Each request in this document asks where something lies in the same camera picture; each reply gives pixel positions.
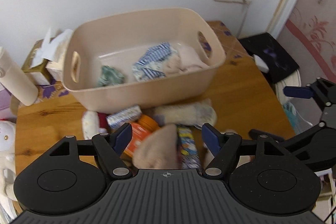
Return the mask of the cartoon tissue packet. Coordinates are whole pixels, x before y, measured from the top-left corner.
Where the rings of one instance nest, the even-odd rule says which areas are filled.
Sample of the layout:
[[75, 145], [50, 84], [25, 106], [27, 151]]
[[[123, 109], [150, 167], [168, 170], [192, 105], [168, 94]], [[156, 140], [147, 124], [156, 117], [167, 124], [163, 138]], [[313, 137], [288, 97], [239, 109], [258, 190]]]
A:
[[192, 131], [183, 125], [177, 126], [179, 152], [181, 154], [182, 169], [201, 169], [198, 150]]

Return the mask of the beige fluffy hat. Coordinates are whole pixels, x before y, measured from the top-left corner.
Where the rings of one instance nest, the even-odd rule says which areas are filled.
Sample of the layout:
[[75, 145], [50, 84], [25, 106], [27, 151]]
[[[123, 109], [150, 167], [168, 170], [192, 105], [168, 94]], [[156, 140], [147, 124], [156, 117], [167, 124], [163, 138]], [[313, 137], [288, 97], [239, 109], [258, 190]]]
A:
[[177, 126], [168, 124], [148, 136], [133, 154], [138, 169], [178, 169]]

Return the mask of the blue checkered cloth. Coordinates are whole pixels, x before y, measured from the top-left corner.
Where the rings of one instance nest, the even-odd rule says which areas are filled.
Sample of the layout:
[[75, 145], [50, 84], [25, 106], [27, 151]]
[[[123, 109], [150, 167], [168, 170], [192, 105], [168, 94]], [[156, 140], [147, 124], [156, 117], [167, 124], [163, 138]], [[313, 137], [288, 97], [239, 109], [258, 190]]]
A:
[[144, 82], [166, 77], [163, 65], [177, 53], [168, 42], [150, 47], [131, 67], [136, 81]]

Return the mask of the teal plastic bag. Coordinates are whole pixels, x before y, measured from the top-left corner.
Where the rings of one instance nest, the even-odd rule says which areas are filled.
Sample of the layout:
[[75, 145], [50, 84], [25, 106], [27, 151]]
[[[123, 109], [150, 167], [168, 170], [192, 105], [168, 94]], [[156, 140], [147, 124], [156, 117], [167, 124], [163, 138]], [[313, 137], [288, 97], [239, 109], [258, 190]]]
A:
[[286, 117], [289, 120], [289, 123], [294, 130], [295, 134], [298, 135], [300, 133], [300, 128], [299, 128], [299, 121], [297, 117], [297, 112], [294, 107], [294, 105], [291, 102], [287, 102], [282, 105], [282, 108], [286, 114]]

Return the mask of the white charger adapter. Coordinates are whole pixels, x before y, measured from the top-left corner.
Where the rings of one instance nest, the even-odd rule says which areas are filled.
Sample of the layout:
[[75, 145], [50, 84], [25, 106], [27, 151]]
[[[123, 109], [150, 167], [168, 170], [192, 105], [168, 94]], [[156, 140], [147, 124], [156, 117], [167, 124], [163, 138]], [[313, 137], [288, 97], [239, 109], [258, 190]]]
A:
[[258, 67], [258, 69], [262, 73], [268, 73], [269, 72], [268, 65], [262, 60], [261, 57], [259, 57], [258, 55], [254, 55], [253, 59], [254, 59], [254, 62], [256, 64], [256, 66]]

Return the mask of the teal hair scrunchie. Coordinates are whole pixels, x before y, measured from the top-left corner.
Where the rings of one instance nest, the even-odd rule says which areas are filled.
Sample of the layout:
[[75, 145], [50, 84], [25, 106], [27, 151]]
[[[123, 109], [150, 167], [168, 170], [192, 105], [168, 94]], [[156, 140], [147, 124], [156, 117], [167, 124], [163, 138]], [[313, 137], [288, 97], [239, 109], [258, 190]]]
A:
[[98, 86], [114, 86], [123, 84], [125, 76], [117, 69], [104, 65], [101, 67], [101, 74], [98, 79]]

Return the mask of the purple white gift box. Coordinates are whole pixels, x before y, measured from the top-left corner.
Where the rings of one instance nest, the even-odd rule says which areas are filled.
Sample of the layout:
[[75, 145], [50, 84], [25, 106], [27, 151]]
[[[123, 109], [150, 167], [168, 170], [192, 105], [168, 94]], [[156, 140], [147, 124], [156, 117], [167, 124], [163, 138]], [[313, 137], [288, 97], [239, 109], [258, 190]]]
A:
[[18, 114], [19, 101], [1, 85], [0, 91], [0, 116], [1, 119], [16, 122]]

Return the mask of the white cat plush toy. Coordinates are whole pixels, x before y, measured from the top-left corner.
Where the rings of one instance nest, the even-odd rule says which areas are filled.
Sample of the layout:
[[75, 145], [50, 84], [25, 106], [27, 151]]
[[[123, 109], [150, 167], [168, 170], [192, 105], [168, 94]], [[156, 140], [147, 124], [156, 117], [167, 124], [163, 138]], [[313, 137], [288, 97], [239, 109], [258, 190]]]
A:
[[93, 136], [100, 133], [108, 133], [109, 126], [107, 115], [95, 111], [85, 111], [82, 119], [82, 132], [85, 140], [92, 139]]

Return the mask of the cream thermos bottle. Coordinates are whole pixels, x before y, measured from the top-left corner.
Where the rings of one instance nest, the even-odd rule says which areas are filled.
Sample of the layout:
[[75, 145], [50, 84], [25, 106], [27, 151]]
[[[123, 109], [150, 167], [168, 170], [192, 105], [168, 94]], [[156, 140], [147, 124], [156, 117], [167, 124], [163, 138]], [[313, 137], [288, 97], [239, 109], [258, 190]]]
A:
[[32, 105], [39, 94], [37, 87], [1, 47], [1, 84], [26, 106]]

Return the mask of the white bunny night lamp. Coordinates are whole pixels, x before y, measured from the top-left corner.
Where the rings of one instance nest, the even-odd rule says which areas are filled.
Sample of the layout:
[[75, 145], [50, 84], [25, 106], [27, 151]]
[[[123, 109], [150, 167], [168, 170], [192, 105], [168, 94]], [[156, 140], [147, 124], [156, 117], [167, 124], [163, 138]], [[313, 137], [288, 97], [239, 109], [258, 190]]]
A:
[[14, 194], [16, 124], [1, 120], [1, 195], [17, 201]]

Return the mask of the blue white small box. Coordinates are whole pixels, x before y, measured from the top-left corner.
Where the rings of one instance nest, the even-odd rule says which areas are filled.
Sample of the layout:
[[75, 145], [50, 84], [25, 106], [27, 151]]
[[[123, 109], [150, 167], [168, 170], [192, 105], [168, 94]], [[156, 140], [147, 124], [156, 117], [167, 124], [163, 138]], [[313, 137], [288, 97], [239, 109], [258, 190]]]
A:
[[106, 120], [111, 129], [115, 130], [124, 123], [131, 123], [138, 120], [142, 115], [141, 108], [138, 105], [134, 105], [123, 109], [117, 113], [110, 114]]

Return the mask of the beige plastic storage bin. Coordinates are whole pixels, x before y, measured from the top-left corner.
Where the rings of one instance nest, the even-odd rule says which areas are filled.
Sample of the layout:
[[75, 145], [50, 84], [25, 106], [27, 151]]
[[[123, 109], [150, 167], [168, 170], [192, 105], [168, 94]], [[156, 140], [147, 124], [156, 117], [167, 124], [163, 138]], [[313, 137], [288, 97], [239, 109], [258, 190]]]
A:
[[[136, 81], [131, 67], [153, 46], [192, 47], [209, 66], [189, 73]], [[196, 12], [185, 8], [134, 11], [86, 22], [74, 30], [63, 63], [63, 86], [88, 110], [115, 113], [130, 106], [160, 106], [206, 91], [226, 53]], [[101, 67], [125, 76], [123, 84], [98, 86]]]

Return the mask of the orange medicine bottle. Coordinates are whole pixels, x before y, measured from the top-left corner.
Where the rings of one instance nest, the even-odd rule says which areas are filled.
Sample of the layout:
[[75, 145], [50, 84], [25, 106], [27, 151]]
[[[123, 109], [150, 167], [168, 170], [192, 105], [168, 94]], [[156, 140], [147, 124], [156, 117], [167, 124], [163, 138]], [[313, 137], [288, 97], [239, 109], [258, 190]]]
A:
[[154, 119], [142, 114], [137, 121], [131, 123], [131, 127], [132, 139], [124, 151], [129, 157], [133, 157], [134, 151], [142, 141], [159, 129], [159, 125]]

